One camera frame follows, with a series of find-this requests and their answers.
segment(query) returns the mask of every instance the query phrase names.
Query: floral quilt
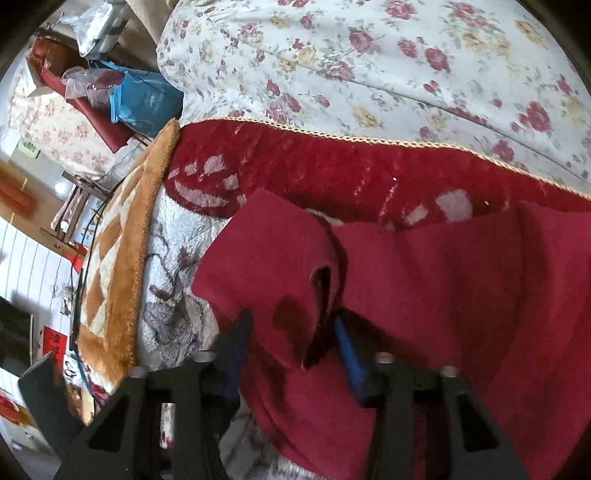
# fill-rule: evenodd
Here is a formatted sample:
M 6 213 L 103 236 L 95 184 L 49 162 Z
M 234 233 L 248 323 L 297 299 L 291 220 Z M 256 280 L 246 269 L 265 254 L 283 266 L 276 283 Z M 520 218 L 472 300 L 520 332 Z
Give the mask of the floral quilt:
M 515 0 L 181 0 L 158 56 L 181 124 L 448 142 L 591 191 L 591 97 Z

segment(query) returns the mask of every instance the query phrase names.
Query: blue plastic bag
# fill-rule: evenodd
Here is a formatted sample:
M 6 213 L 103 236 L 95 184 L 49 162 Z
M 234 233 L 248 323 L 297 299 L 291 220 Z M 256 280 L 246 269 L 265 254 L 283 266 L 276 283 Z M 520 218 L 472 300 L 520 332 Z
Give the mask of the blue plastic bag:
M 111 94 L 111 122 L 123 121 L 154 138 L 171 118 L 183 111 L 183 93 L 159 73 L 132 70 L 111 62 L 103 64 L 125 73 L 123 83 Z

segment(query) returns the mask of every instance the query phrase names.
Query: black television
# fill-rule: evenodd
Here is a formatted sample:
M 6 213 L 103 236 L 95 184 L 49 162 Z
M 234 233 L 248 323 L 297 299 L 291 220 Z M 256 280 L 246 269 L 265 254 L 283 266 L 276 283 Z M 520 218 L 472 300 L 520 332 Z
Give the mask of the black television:
M 20 377 L 31 366 L 33 316 L 0 297 L 0 368 Z

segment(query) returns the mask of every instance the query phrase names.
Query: red poster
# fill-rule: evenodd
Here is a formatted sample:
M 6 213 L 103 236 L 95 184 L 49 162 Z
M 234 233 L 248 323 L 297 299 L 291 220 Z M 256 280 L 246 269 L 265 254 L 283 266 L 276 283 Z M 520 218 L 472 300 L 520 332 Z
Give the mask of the red poster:
M 49 327 L 43 327 L 43 355 L 53 352 L 56 356 L 57 367 L 60 371 L 64 365 L 67 337 Z

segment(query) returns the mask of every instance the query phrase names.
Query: metal bolt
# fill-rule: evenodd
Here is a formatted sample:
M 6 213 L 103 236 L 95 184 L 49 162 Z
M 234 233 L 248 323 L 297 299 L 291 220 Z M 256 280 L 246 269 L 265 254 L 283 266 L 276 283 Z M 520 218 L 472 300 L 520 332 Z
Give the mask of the metal bolt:
M 148 376 L 148 371 L 145 367 L 132 367 L 129 371 L 129 376 L 131 378 L 146 378 Z
M 200 352 L 197 352 L 193 356 L 193 360 L 195 360 L 198 364 L 206 364 L 209 362 L 213 362 L 215 359 L 216 359 L 215 352 L 212 352 L 209 350 L 202 350 Z
M 455 378 L 457 377 L 457 368 L 453 365 L 446 365 L 441 369 L 441 375 L 446 378 Z
M 394 362 L 394 355 L 388 352 L 378 352 L 374 358 L 377 364 L 391 364 Z

